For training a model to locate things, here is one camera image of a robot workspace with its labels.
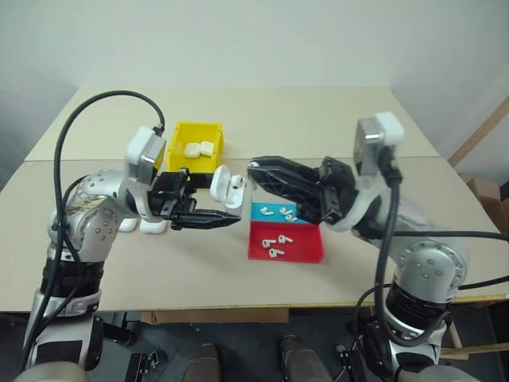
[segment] wall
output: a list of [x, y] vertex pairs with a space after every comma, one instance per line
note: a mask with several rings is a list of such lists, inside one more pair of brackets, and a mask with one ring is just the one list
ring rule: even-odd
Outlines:
[[456, 170], [500, 185], [509, 181], [509, 115], [468, 153]]
[[507, 92], [508, 14], [507, 0], [2, 0], [0, 186], [79, 86], [391, 86], [447, 156]]

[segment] white table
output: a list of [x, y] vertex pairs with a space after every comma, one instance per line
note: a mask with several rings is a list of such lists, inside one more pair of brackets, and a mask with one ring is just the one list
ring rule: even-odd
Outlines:
[[[0, 194], [4, 218], [0, 234], [3, 244], [0, 311], [26, 311], [30, 307], [33, 291], [41, 281], [48, 245], [45, 227], [54, 203], [50, 161], [54, 137], [70, 110], [98, 91], [82, 90], [73, 97]], [[234, 171], [243, 173], [246, 158], [261, 154], [305, 158], [300, 162], [307, 166], [315, 166], [318, 158], [328, 154], [347, 158], [352, 151], [356, 119], [391, 110], [408, 125], [400, 161], [405, 177], [403, 195], [419, 203], [444, 226], [495, 231], [462, 180], [437, 156], [386, 89], [145, 93], [153, 96], [167, 115], [172, 115], [173, 119], [168, 118], [168, 137], [176, 119], [223, 122], [224, 161]], [[348, 111], [338, 111], [338, 105], [345, 104]], [[149, 107], [140, 103], [143, 110], [134, 111], [138, 106], [133, 105], [137, 102], [112, 99], [84, 113], [66, 141], [68, 149], [62, 163], [64, 185], [101, 168], [122, 168], [119, 159], [138, 124], [156, 122]], [[319, 117], [321, 122], [313, 126], [310, 134], [309, 124]], [[279, 139], [285, 139], [286, 144], [276, 142]], [[323, 149], [309, 145], [310, 139], [322, 142]], [[221, 208], [204, 190], [199, 191], [197, 198], [200, 207]], [[326, 227], [321, 231], [325, 248], [321, 264], [248, 260], [249, 208], [244, 210], [241, 222], [228, 228], [168, 230], [159, 236], [119, 233], [105, 265], [101, 309], [351, 306], [373, 284], [377, 250], [348, 232], [339, 234]], [[507, 273], [509, 256], [505, 243], [480, 239], [465, 239], [466, 242], [472, 253], [467, 283]], [[390, 264], [387, 280], [393, 269]], [[508, 293], [509, 285], [504, 283], [460, 292], [457, 301], [492, 301], [507, 298]]]

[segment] red tray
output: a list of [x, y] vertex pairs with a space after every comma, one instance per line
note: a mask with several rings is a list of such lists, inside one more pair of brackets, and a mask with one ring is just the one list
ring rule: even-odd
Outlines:
[[[269, 249], [262, 247], [262, 240], [277, 240], [279, 235], [287, 236], [293, 239], [293, 242], [272, 244], [271, 248], [285, 251], [285, 254], [271, 258], [269, 257]], [[247, 254], [249, 259], [256, 260], [319, 263], [324, 258], [320, 227], [313, 224], [251, 221]]]

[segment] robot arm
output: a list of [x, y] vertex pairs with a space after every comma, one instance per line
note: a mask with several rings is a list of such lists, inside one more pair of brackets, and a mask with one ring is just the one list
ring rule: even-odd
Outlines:
[[[200, 185], [199, 175], [181, 169], [158, 176], [164, 149], [163, 138], [141, 127], [129, 145], [124, 173], [100, 170], [83, 178], [66, 204], [67, 242], [60, 259], [56, 259], [56, 212], [52, 214], [43, 280], [34, 295], [25, 342], [57, 261], [56, 284], [45, 319], [37, 328], [37, 339], [28, 349], [23, 365], [28, 370], [16, 381], [81, 381], [85, 380], [84, 370], [99, 363], [103, 342], [103, 323], [95, 315], [101, 295], [99, 284], [123, 219], [140, 216], [152, 222], [170, 220], [173, 229], [209, 229], [240, 220], [229, 213], [196, 209], [192, 195]], [[71, 247], [76, 249], [79, 262]]]
[[[402, 126], [391, 113], [377, 114], [359, 121], [356, 176], [350, 166], [330, 157], [316, 169], [281, 157], [254, 158], [248, 175], [267, 192], [295, 202], [298, 218], [312, 224], [325, 222], [338, 232], [352, 230], [360, 239], [380, 247], [390, 206], [386, 180], [400, 176], [394, 161], [402, 138]], [[392, 158], [384, 161], [387, 152]], [[412, 232], [443, 230], [416, 204], [403, 199], [395, 227]], [[379, 376], [394, 376], [400, 367], [406, 370], [412, 365], [412, 372], [398, 372], [399, 380], [423, 380], [418, 378], [438, 367], [441, 339], [447, 329], [442, 318], [466, 277], [468, 257], [455, 239], [433, 237], [394, 237], [389, 256], [397, 267], [383, 309], [396, 341], [384, 323], [371, 317], [360, 331], [363, 355], [369, 369]], [[424, 341], [406, 344], [430, 327], [435, 329]], [[447, 373], [443, 381], [464, 376], [456, 369]], [[471, 377], [461, 380], [475, 381]]]

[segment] yellow bin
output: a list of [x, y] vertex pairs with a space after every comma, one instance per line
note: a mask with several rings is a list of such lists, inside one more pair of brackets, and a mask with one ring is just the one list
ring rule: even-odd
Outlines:
[[[184, 148], [187, 143], [209, 141], [214, 143], [211, 157], [186, 158]], [[206, 122], [177, 122], [168, 152], [166, 170], [175, 172], [187, 167], [191, 173], [213, 173], [220, 165], [223, 152], [223, 124]]]

